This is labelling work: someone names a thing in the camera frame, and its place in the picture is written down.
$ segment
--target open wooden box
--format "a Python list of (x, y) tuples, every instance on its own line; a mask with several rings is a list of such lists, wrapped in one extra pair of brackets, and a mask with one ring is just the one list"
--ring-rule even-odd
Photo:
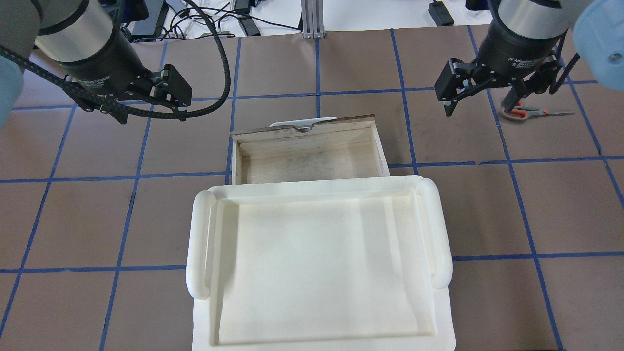
[(373, 114), (232, 132), (232, 185), (387, 176)]

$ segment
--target blue tape line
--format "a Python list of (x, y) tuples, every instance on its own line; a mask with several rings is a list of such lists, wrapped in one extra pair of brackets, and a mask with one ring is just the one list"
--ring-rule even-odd
[(171, 177), (200, 177), (200, 176), (226, 176), (228, 171), (216, 172), (187, 172), (187, 173), (165, 173), (165, 174), (141, 174), (139, 178), (171, 178)]
[(394, 28), (390, 29), (390, 35), (392, 37), (392, 46), (394, 46), (394, 57), (396, 58), (396, 67), (399, 73), (399, 82), (401, 83), (401, 97), (403, 99), (403, 113), (405, 114), (405, 126), (407, 129), (407, 141), (409, 142), (409, 152), (412, 156), (412, 166), (414, 167), (414, 174), (418, 174), (418, 162), (416, 160), (416, 151), (414, 150), (414, 139), (412, 138), (412, 125), (409, 122), (409, 111), (407, 108), (407, 96), (405, 94), (405, 81), (403, 79), (403, 69), (401, 67), (401, 57), (399, 56), (399, 46), (396, 44), (396, 36), (394, 35)]
[(478, 55), (479, 49), (477, 48), (477, 41), (474, 40), (474, 35), (472, 34), (472, 27), (466, 26), (466, 29), (468, 29), (468, 36), (470, 36), (470, 43), (472, 44), (472, 50), (474, 51), (475, 55)]
[[(167, 42), (162, 47), (162, 55), (160, 56), (160, 67), (165, 64), (165, 55), (167, 54)], [(154, 105), (150, 106), (150, 111), (154, 110)], [(143, 143), (141, 144), (141, 151), (139, 153), (139, 161), (137, 162), (137, 172), (135, 175), (134, 185), (132, 187), (132, 195), (130, 196), (130, 202), (128, 203), (128, 212), (125, 218), (124, 233), (122, 234), (121, 243), (119, 245), (119, 255), (117, 256), (117, 268), (121, 267), (121, 263), (124, 258), (125, 243), (128, 238), (128, 229), (130, 228), (130, 219), (132, 218), (132, 210), (134, 208), (134, 200), (137, 196), (137, 189), (139, 188), (139, 176), (141, 175), (141, 167), (143, 166), (143, 159), (145, 155), (145, 148), (147, 146), (147, 138), (150, 132), (150, 125), (152, 119), (147, 119), (145, 124), (145, 132), (143, 134)], [(115, 277), (113, 278), (112, 288), (110, 290), (109, 305), (106, 308), (106, 318), (104, 319), (104, 328), (102, 329), (102, 338), (100, 339), (100, 351), (104, 351), (104, 345), (106, 343), (106, 336), (109, 330), (110, 315), (113, 309), (113, 303), (115, 302), (115, 293), (117, 292), (117, 283), (119, 282), (119, 270), (115, 271)]]
[(115, 301), (115, 293), (117, 292), (117, 282), (119, 281), (119, 271), (115, 271), (115, 277), (113, 277), (113, 286), (110, 290), (109, 304), (106, 307), (106, 318), (104, 319), (104, 327), (102, 328), (102, 338), (100, 339), (100, 351), (104, 351), (104, 344), (106, 343), (106, 336), (109, 331), (110, 313), (113, 310), (113, 302)]
[(440, 166), (476, 166), (474, 161), (465, 162), (424, 162), (419, 163), (418, 167), (440, 167)]
[(587, 114), (585, 113), (585, 108), (583, 107), (583, 104), (581, 103), (581, 100), (578, 97), (577, 90), (576, 90), (576, 88), (574, 88), (574, 84), (570, 84), (570, 89), (572, 90), (572, 94), (574, 95), (574, 99), (577, 101), (578, 108), (581, 111), (581, 115), (583, 116), (583, 120), (585, 120), (585, 124), (587, 125), (587, 129), (589, 130), (589, 134), (592, 136), (592, 140), (593, 140), (594, 145), (596, 146), (596, 150), (598, 150), (598, 155), (602, 155), (602, 148), (600, 147), (600, 143), (598, 142), (598, 138), (596, 137), (596, 133), (593, 131), (592, 125), (589, 122), (589, 118), (587, 118)]
[(320, 95), (351, 95), (351, 94), (379, 94), (383, 92), (401, 92), (402, 89), (373, 89), (352, 91), (321, 91)]
[(598, 84), (598, 81), (573, 81), (570, 76), (568, 76), (569, 81), (564, 82), (564, 84)]
[(233, 96), (233, 100), (249, 100), (249, 99), (274, 99), (276, 97), (300, 97), (300, 96), (314, 96), (313, 92), (296, 92), (292, 94), (272, 94), (272, 95), (247, 95), (247, 96)]
[[(537, 254), (540, 259), (567, 259), (584, 257), (620, 257), (624, 256), (624, 251), (596, 251), (596, 252), (554, 252), (551, 254)], [(495, 260), (530, 260), (533, 254), (510, 254), (510, 255), (473, 255), (473, 256), (453, 256), (453, 261), (495, 261)], [(20, 269), (0, 269), (0, 274), (15, 273), (58, 273), (58, 272), (129, 272), (137, 270), (182, 270), (186, 265), (130, 265), (130, 266), (108, 266), (108, 267), (54, 267), (54, 268), (25, 268)]]
[[(512, 159), (509, 162), (513, 164), (529, 164), (529, 163), (552, 163), (552, 162), (584, 162), (584, 161), (602, 161), (606, 160), (624, 160), (624, 156), (592, 156), (592, 157), (564, 157), (560, 159)], [(491, 164), (507, 164), (507, 160), (492, 161), (449, 161), (449, 162), (425, 162), (419, 163), (419, 167), (437, 167), (437, 166), (473, 166), (473, 165), (491, 165)], [(389, 164), (389, 168), (413, 167), (412, 164)], [(168, 177), (196, 177), (196, 176), (226, 176), (231, 174), (228, 171), (214, 172), (181, 172), (181, 173), (153, 173), (141, 174), (139, 178), (168, 178)], [(82, 181), (109, 181), (109, 180), (129, 180), (135, 179), (135, 175), (116, 175), (110, 177), (74, 177), (74, 178), (53, 178), (52, 182), (82, 182)], [(0, 180), (0, 184), (15, 183), (44, 183), (49, 181), (46, 178), (40, 179), (4, 179)]]
[[(472, 48), (474, 50), (475, 55), (477, 54), (477, 43), (474, 40), (474, 35), (472, 34), (472, 29), (470, 26), (466, 27), (468, 30), (468, 35), (470, 36), (470, 42), (472, 43)], [(552, 328), (553, 336), (555, 337), (555, 341), (557, 343), (557, 347), (562, 350), (563, 344), (561, 342), (561, 338), (559, 336), (559, 331), (557, 328), (557, 323), (555, 321), (555, 315), (552, 311), (552, 306), (550, 305), (550, 297), (548, 296), (548, 290), (546, 289), (546, 282), (544, 281), (544, 275), (542, 273), (542, 267), (540, 265), (540, 260), (537, 257), (537, 250), (535, 249), (535, 242), (533, 241), (533, 235), (531, 233), (531, 228), (529, 226), (529, 220), (527, 218), (527, 213), (524, 208), (524, 202), (522, 201), (522, 195), (520, 194), (520, 187), (518, 186), (518, 181), (515, 177), (514, 165), (511, 162), (511, 157), (509, 156), (509, 149), (507, 148), (507, 142), (505, 141), (505, 135), (503, 134), (503, 130), (500, 126), (499, 115), (496, 111), (496, 107), (494, 105), (494, 100), (492, 98), (492, 94), (490, 90), (487, 90), (487, 98), (490, 102), (490, 108), (492, 109), (492, 115), (494, 116), (494, 121), (496, 122), (496, 127), (499, 130), (500, 140), (502, 141), (503, 151), (505, 152), (505, 160), (507, 160), (507, 166), (509, 168), (509, 174), (511, 175), (512, 183), (514, 185), (514, 191), (516, 199), (518, 200), (518, 205), (520, 206), (520, 213), (522, 214), (522, 221), (524, 222), (524, 227), (527, 232), (527, 239), (529, 240), (529, 246), (531, 248), (531, 254), (533, 256), (533, 262), (535, 263), (535, 270), (537, 271), (537, 278), (540, 281), (540, 286), (542, 288), (542, 295), (544, 296), (544, 302), (546, 304), (546, 310), (548, 312), (548, 319), (550, 320), (550, 326)]]
[(560, 159), (521, 159), (521, 160), (511, 160), (511, 163), (514, 164), (523, 164), (523, 163), (548, 163), (548, 162), (579, 162), (579, 161), (600, 161), (602, 157), (593, 156), (593, 157), (562, 157)]
[(4, 179), (0, 180), (0, 184), (12, 184), (12, 183), (45, 183), (49, 181), (49, 179), (40, 178), (40, 179)]
[[(195, 102), (195, 101), (217, 101), (219, 100), (218, 97), (194, 97), (193, 99), (191, 99), (191, 102)], [(228, 96), (226, 99), (227, 100), (232, 100), (232, 96)]]
[(107, 267), (54, 267), (54, 268), (25, 268), (25, 269), (0, 269), (0, 274), (13, 273), (61, 273), (61, 272), (133, 272), (138, 270), (181, 270), (186, 269), (187, 265), (127, 265), (127, 266), (107, 266)]
[(108, 180), (128, 180), (135, 179), (134, 175), (118, 175), (115, 177), (76, 177), (76, 178), (54, 178), (52, 182), (99, 182)]
[(562, 252), (555, 254), (537, 254), (541, 259), (564, 259), (570, 257), (613, 257), (624, 256), (624, 251), (599, 251), (599, 252)]
[(35, 216), (35, 221), (32, 225), (31, 234), (28, 237), (28, 243), (26, 244), (26, 249), (24, 251), (24, 255), (22, 256), (22, 262), (19, 266), (19, 271), (15, 278), (15, 283), (13, 284), (13, 289), (11, 290), (11, 295), (9, 296), (9, 302), (6, 305), (6, 309), (4, 310), (4, 315), (2, 317), (2, 323), (0, 324), (0, 338), (2, 337), (2, 333), (4, 332), (4, 327), (6, 326), (6, 321), (9, 318), (9, 312), (11, 311), (11, 306), (13, 305), (13, 300), (15, 299), (15, 294), (17, 292), (17, 286), (19, 285), (19, 281), (21, 279), (21, 271), (24, 270), (26, 266), (26, 260), (28, 259), (28, 254), (31, 251), (32, 242), (35, 238), (35, 233), (37, 232), (37, 227), (39, 226), (39, 221), (41, 220), (41, 213), (43, 212), (43, 208), (46, 204), (47, 195), (50, 191), (50, 186), (52, 185), (52, 178), (54, 178), (54, 173), (56, 172), (56, 167), (59, 164), (59, 160), (61, 159), (61, 154), (63, 152), (63, 147), (65, 146), (65, 141), (67, 140), (67, 134), (69, 133), (69, 128), (72, 124), (72, 120), (74, 119), (74, 114), (76, 113), (77, 106), (72, 108), (72, 112), (69, 114), (69, 118), (67, 119), (67, 124), (65, 125), (65, 130), (63, 131), (63, 136), (61, 137), (61, 142), (59, 144), (59, 150), (56, 152), (56, 157), (54, 158), (54, 163), (52, 165), (52, 169), (50, 170), (50, 177), (46, 184), (46, 190), (43, 193), (41, 198), (41, 203), (39, 204), (39, 209), (37, 210), (37, 215)]
[(622, 206), (622, 209), (624, 209), (624, 195), (622, 195), (622, 190), (620, 189), (620, 186), (618, 185), (618, 182), (615, 179), (615, 176), (613, 175), (611, 166), (609, 165), (609, 162), (607, 162), (606, 159), (603, 160), (602, 162), (604, 162), (605, 167), (607, 168), (607, 174), (609, 175), (609, 178), (611, 179), (611, 184), (613, 185), (613, 188), (615, 189), (615, 193), (617, 194), (618, 199), (620, 200), (620, 205)]
[(532, 254), (519, 254), (519, 255), (453, 256), (453, 262), (494, 261), (494, 260), (527, 260), (527, 259), (533, 259), (533, 255)]
[(589, 118), (587, 117), (587, 113), (585, 112), (585, 107), (583, 107), (583, 102), (581, 102), (581, 99), (578, 96), (576, 87), (574, 86), (575, 84), (583, 84), (583, 83), (581, 81), (580, 82), (573, 81), (570, 76), (567, 77), (567, 82), (570, 83), (570, 89), (572, 90), (574, 99), (577, 101), (578, 108), (580, 109), (581, 115), (583, 116), (583, 120), (585, 121), (585, 124), (587, 125), (587, 130), (592, 136), (593, 142), (596, 146), (596, 150), (598, 151), (598, 155), (600, 155), (600, 157), (602, 158), (605, 168), (607, 169), (607, 174), (609, 175), (609, 179), (611, 179), (613, 189), (615, 190), (615, 193), (618, 196), (618, 200), (620, 200), (620, 206), (622, 207), (622, 209), (624, 209), (624, 195), (622, 195), (622, 190), (620, 189), (620, 186), (618, 185), (618, 182), (615, 179), (615, 176), (613, 175), (613, 171), (611, 170), (611, 166), (609, 165), (609, 162), (607, 162), (607, 159), (610, 159), (610, 158), (605, 157), (602, 154), (602, 147), (600, 146), (600, 143), (598, 142), (598, 137), (596, 136), (596, 133), (593, 130), (592, 123), (589, 121)]
[(186, 269), (187, 265), (185, 264), (177, 264), (177, 265), (132, 265), (119, 267), (121, 271), (137, 271), (137, 270), (180, 270)]
[(240, 51), (242, 46), (242, 39), (238, 38), (238, 47), (236, 49), (236, 68), (234, 70), (234, 88), (232, 91), (232, 111), (230, 114), (230, 136), (228, 138), (228, 159), (225, 161), (225, 185), (231, 184), (232, 175), (232, 131), (234, 131), (234, 124), (236, 122), (236, 99), (238, 95), (238, 71), (240, 69)]
[(321, 118), (321, 48), (319, 38), (314, 39), (316, 61), (316, 118)]
[(405, 168), (405, 167), (414, 167), (413, 164), (409, 163), (399, 163), (399, 164), (389, 164), (388, 168)]
[(436, 90), (435, 87), (420, 87), (420, 88), (405, 88), (405, 91), (428, 91), (428, 90)]

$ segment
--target tray handle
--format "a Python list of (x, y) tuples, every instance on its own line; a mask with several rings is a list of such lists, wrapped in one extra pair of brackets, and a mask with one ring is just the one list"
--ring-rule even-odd
[(210, 296), (210, 288), (206, 281), (208, 230), (215, 214), (216, 204), (217, 197), (209, 190), (199, 192), (193, 201), (188, 238), (187, 289), (197, 300), (205, 300)]
[(422, 179), (416, 185), (416, 194), (424, 201), (427, 223), (429, 224), (430, 245), (433, 255), (434, 269), (431, 275), (431, 284), (438, 289), (444, 289), (451, 283), (453, 276), (453, 258), (449, 246), (449, 237), (446, 233), (444, 215), (440, 193), (431, 179)]

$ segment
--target scissors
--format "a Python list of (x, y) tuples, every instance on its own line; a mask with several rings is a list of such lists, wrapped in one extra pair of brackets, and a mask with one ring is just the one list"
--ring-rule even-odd
[(565, 116), (574, 114), (574, 111), (549, 111), (541, 110), (537, 107), (526, 106), (522, 101), (518, 101), (518, 105), (511, 112), (501, 109), (501, 115), (504, 119), (512, 122), (524, 122), (531, 117), (540, 116)]

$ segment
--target brown table surface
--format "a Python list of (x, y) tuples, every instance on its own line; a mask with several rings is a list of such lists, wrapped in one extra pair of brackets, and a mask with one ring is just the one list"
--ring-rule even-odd
[[(450, 57), (473, 59), (486, 30), (223, 39), (231, 97), (187, 122), (122, 126), (27, 72), (0, 131), (0, 349), (190, 349), (191, 206), (228, 183), (229, 132), (369, 113), (391, 173), (440, 188), (457, 350), (621, 349), (624, 94), (581, 61), (556, 95), (527, 99), (574, 115), (500, 120), (498, 89), (445, 117), (437, 75)], [(150, 69), (178, 68), (191, 109), (223, 89), (210, 38), (134, 48)]]

